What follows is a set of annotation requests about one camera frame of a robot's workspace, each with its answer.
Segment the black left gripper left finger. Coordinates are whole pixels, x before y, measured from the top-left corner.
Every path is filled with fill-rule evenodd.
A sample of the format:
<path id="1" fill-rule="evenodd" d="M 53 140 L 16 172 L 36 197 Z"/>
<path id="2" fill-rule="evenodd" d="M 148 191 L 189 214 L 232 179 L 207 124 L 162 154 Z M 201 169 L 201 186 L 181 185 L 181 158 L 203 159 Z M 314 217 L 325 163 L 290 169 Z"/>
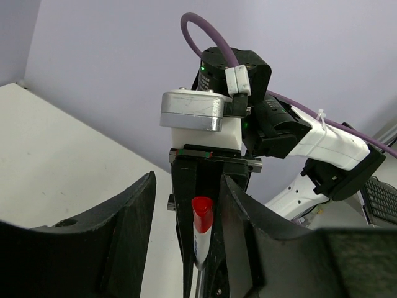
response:
<path id="1" fill-rule="evenodd" d="M 1 296 L 139 297 L 155 197 L 149 172 L 51 227 L 2 222 Z"/>

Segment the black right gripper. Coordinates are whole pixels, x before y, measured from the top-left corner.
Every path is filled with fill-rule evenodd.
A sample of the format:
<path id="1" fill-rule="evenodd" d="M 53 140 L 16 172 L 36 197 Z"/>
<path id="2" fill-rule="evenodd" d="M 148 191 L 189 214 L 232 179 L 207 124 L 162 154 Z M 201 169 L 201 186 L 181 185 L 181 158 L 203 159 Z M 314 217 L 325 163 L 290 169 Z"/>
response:
<path id="1" fill-rule="evenodd" d="M 167 209 L 176 211 L 182 255 L 182 296 L 190 297 L 195 259 L 192 199 L 209 197 L 214 201 L 214 223 L 203 273 L 203 296 L 228 297 L 228 270 L 219 208 L 221 177 L 231 177 L 245 191 L 251 174 L 261 172 L 262 160 L 244 156 L 239 150 L 184 145 L 181 149 L 170 149 L 169 162 L 172 194 Z"/>

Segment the white pen with red tip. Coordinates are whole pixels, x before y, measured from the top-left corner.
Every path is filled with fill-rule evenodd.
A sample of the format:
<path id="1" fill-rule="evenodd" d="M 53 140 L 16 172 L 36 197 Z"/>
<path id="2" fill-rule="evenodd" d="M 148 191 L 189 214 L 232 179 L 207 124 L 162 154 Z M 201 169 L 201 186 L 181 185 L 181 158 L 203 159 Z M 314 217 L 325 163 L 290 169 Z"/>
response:
<path id="1" fill-rule="evenodd" d="M 213 200 L 198 196 L 192 199 L 193 210 L 193 248 L 195 265 L 199 271 L 205 268 L 205 262 L 210 250 L 210 239 L 214 221 Z"/>

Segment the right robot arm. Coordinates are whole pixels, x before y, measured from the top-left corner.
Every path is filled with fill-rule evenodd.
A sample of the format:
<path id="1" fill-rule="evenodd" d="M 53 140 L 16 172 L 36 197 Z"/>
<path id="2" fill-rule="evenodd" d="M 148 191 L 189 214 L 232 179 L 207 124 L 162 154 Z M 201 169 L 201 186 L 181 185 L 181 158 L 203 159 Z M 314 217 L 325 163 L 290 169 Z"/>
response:
<path id="1" fill-rule="evenodd" d="M 395 294 L 358 267 L 386 260 L 391 232 L 311 231 L 295 220 L 356 193 L 384 162 L 378 145 L 270 92 L 254 51 L 202 53 L 192 89 L 162 96 L 172 131 L 172 194 L 189 297 L 363 297 Z"/>

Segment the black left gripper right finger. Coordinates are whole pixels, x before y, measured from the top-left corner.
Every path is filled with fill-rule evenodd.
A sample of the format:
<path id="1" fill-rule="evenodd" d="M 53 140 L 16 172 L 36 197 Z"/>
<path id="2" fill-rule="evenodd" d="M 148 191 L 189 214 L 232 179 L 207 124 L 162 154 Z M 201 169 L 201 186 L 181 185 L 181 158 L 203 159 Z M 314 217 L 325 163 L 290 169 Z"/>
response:
<path id="1" fill-rule="evenodd" d="M 395 297 L 396 230 L 301 227 L 220 182 L 231 297 Z"/>

